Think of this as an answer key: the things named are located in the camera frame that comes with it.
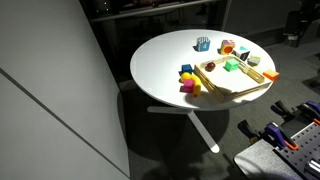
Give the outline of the wooden tray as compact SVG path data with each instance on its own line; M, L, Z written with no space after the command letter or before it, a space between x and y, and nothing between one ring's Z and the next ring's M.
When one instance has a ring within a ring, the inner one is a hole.
M228 72L224 69L225 62L232 58L239 61L239 66L236 70ZM216 67L213 71L207 72L205 66L210 62L213 62ZM195 64L194 74L200 78L207 91L220 102L231 101L249 93L267 89L272 83L263 74L233 55Z

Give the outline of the yellow banana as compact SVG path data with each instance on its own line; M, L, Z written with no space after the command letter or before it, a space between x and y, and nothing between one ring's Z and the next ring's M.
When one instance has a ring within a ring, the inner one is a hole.
M191 79L194 81L194 87L193 87L193 96L197 97L201 93L201 80L196 75L191 75Z

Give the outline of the black teal cube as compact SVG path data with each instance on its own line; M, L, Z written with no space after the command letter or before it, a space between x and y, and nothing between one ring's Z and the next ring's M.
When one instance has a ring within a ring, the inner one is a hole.
M233 54L242 61L245 61L248 58L250 51L243 46L239 46L233 49Z

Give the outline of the purple clamp far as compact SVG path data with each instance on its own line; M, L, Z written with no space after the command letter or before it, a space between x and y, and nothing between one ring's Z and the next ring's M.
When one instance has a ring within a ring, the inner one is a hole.
M277 101L270 109L278 114L285 122L302 116L310 122L320 124L320 104L313 101L301 103L291 111L289 111L281 101Z

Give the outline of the round white table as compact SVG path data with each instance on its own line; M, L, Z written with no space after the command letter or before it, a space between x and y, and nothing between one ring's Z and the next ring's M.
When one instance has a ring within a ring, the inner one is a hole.
M196 43L198 37L208 37L210 47L208 51L198 52ZM163 102L163 107L149 107L150 112L186 114L194 124L209 149L217 153L219 146L200 122L198 111L228 110L255 100L263 95L267 89L255 91L231 101L220 102L207 89L201 86L201 93L195 97L180 91L183 85L179 79L181 66L190 64L194 73L194 65L216 60L225 56L235 56L233 51L228 55L220 53L223 40L233 40L235 47L243 46L250 51L248 58L243 61L248 64L251 56L259 56L260 63L251 66L263 74L266 70L274 70L275 64L269 54L254 42L243 37L216 30L181 30L157 36L141 45L133 54L130 62L132 77L138 87L150 97Z

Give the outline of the multicolour orange-circle cube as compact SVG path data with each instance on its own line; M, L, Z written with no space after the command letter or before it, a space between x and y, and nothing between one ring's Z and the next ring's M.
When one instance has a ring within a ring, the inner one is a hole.
M233 51L235 42L233 40L223 40L221 43L220 53L222 55L228 55Z

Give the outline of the pink cube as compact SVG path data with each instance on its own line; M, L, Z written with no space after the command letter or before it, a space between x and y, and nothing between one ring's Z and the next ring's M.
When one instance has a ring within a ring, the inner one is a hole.
M194 81L192 79L185 80L180 88L181 92L192 93L194 88Z

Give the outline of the black mounting table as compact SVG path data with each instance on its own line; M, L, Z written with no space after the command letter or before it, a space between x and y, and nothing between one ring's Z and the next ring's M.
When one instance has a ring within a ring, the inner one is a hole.
M234 162L249 180L303 180L264 140L238 153Z

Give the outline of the orange block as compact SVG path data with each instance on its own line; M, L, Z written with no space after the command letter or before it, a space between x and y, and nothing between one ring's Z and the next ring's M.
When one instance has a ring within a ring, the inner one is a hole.
M263 75L271 81L275 81L279 77L279 73L273 70L266 70Z

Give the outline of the grey green cube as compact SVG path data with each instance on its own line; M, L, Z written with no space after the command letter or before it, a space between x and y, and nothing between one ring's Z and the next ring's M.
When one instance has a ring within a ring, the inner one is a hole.
M248 64L251 66L257 66L260 63L261 58L259 56L251 56L248 59Z

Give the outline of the dark red apple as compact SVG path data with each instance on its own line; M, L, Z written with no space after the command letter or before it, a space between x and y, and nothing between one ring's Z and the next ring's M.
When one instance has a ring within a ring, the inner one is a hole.
M205 66L205 70L207 72L211 72L215 69L215 67L216 67L216 65L213 62L210 62Z

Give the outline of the green block in tray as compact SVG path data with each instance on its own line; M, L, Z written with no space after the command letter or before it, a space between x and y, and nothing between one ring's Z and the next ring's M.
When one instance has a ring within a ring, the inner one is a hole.
M232 58L225 62L224 69L230 72L230 71L236 70L238 66L239 66L239 61Z

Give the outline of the purple clamp with orange tip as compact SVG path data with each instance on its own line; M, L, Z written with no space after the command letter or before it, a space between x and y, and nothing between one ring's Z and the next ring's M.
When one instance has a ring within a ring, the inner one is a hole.
M251 144L263 139L280 149L297 150L299 148L298 144L274 122L267 124L262 131L253 130L246 120L241 121L237 127L249 139Z

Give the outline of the black perforated breadboard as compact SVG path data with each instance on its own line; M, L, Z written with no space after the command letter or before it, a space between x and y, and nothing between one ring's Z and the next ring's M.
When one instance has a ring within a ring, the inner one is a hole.
M274 152L303 180L320 180L320 125L311 123L292 137L296 150L275 148Z

